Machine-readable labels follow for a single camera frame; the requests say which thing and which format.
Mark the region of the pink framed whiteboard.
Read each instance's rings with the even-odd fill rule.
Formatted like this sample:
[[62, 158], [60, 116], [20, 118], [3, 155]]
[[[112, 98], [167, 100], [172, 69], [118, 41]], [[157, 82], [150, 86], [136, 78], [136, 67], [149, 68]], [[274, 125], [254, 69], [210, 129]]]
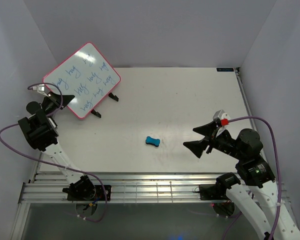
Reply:
[[84, 119], [121, 82], [96, 46], [87, 42], [42, 80], [52, 92], [73, 95], [67, 107]]

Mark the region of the blue bone-shaped eraser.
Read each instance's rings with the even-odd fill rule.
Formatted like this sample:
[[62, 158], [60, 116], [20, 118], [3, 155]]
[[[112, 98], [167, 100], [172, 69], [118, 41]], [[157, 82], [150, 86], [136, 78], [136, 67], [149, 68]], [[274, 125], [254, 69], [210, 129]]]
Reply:
[[155, 146], [155, 147], [159, 147], [160, 143], [161, 143], [160, 139], [153, 138], [151, 136], [147, 136], [146, 139], [145, 139], [145, 144], [146, 145], [152, 145], [152, 146]]

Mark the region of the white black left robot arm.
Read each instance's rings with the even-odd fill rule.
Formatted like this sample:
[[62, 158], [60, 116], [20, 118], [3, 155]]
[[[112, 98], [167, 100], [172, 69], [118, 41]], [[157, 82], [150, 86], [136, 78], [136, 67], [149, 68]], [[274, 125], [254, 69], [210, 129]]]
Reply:
[[96, 187], [85, 173], [71, 171], [77, 167], [62, 149], [58, 141], [57, 124], [51, 116], [48, 116], [58, 107], [66, 107], [73, 99], [73, 95], [66, 95], [65, 102], [61, 103], [61, 96], [50, 91], [42, 103], [32, 101], [27, 104], [26, 110], [30, 113], [30, 117], [20, 119], [18, 125], [27, 143], [34, 150], [48, 156], [53, 164], [58, 165], [58, 169], [69, 184], [65, 192], [78, 200], [91, 200], [96, 195]]

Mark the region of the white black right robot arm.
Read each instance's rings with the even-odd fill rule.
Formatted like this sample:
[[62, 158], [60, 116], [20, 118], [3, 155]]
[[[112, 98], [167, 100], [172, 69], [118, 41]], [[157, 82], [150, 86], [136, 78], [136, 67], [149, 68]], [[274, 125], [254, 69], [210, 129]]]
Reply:
[[193, 131], [204, 138], [183, 143], [197, 158], [215, 149], [238, 161], [237, 173], [220, 175], [214, 185], [200, 185], [197, 193], [203, 199], [231, 200], [261, 240], [300, 240], [300, 230], [282, 200], [279, 175], [261, 156], [260, 135], [245, 128], [233, 139], [222, 130], [228, 123], [224, 118], [195, 127]]

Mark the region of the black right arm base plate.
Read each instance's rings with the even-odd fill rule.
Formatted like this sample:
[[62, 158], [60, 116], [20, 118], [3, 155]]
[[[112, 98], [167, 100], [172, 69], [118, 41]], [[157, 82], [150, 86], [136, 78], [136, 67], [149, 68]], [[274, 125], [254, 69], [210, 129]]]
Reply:
[[235, 216], [235, 204], [215, 184], [200, 184], [193, 192], [199, 194], [201, 201], [212, 201], [211, 206], [217, 215], [225, 218]]

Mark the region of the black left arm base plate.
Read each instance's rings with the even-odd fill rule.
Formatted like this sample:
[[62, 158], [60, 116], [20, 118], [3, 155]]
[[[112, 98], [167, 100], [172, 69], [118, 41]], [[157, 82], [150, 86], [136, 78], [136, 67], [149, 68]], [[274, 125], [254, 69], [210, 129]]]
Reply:
[[101, 185], [95, 185], [94, 190], [90, 191], [87, 195], [78, 195], [71, 192], [69, 187], [65, 187], [62, 189], [62, 192], [67, 194], [66, 199], [68, 201], [91, 201], [94, 200], [98, 201], [110, 201], [111, 200], [111, 191], [112, 186], [111, 185], [104, 185], [104, 189], [106, 192], [106, 197], [103, 191], [103, 188]]

